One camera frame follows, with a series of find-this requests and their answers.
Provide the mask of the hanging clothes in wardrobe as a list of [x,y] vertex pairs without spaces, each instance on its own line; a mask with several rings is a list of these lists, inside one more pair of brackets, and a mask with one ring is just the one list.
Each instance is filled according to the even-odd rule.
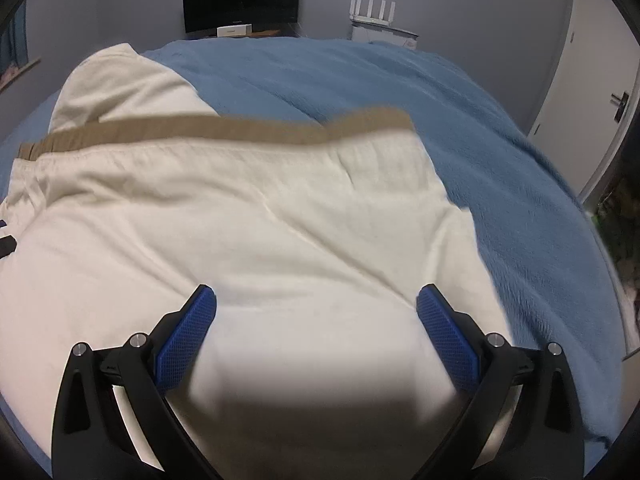
[[639,331],[639,181],[592,179],[584,205],[608,256],[627,330]]

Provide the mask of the white cabinet under router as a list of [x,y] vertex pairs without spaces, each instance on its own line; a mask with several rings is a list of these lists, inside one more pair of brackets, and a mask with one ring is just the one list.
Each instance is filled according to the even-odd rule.
[[414,32],[407,32],[390,26],[358,22],[352,22],[352,32],[350,33],[350,40],[355,42],[361,42],[362,44],[385,42],[386,44],[393,44],[409,50],[416,50],[418,38],[419,36]]

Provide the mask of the teal curtain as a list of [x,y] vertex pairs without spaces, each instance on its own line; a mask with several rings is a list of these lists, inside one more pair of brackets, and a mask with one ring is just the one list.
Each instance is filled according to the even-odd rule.
[[21,68],[28,63],[26,35],[26,2],[14,12],[1,35],[0,68],[2,73],[10,67]]

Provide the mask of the wooden wall shelf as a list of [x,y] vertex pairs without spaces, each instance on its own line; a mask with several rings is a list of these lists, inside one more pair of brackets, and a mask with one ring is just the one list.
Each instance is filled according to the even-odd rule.
[[41,58],[35,58],[34,60],[29,61],[24,66],[17,67],[15,65],[11,65],[6,69],[6,71],[1,75],[0,79],[0,91],[6,90],[9,88],[17,78],[25,75],[29,70],[37,66],[41,61]]

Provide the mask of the blue fleece bed blanket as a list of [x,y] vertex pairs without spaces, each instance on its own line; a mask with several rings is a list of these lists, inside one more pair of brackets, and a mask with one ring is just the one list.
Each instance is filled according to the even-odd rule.
[[[322,124],[365,108],[406,112],[448,200],[472,214],[509,323],[504,336],[525,348],[563,347],[586,467],[604,456],[620,431],[625,352],[608,259],[570,187],[460,68],[434,54],[344,40],[205,39],[138,54],[176,72],[221,116]],[[26,138],[2,146],[1,205],[14,159],[47,136],[61,90],[29,118]]]

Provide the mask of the white wardrobe door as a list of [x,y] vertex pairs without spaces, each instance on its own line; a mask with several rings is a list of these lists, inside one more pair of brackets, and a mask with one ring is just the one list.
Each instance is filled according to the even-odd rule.
[[528,138],[585,202],[639,99],[639,43],[613,0],[573,0],[555,74]]

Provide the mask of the cream hooded puffer jacket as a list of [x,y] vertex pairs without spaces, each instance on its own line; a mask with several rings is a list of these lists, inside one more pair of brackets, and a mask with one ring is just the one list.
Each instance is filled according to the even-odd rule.
[[43,451],[72,345],[152,330],[201,284],[217,315],[169,399],[228,478],[410,476],[462,407],[420,289],[510,330],[406,112],[221,116],[128,44],[68,76],[1,217],[1,393]]

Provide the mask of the white box under monitor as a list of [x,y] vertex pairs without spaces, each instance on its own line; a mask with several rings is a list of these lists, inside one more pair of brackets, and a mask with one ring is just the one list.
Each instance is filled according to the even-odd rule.
[[251,24],[235,24],[220,26],[216,29],[217,38],[242,38],[249,37],[253,32]]

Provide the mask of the white wifi router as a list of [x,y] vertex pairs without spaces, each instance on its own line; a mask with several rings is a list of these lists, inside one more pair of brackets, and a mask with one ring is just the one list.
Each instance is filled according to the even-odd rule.
[[388,27],[393,24],[395,12],[393,0],[349,0],[348,16],[355,23]]

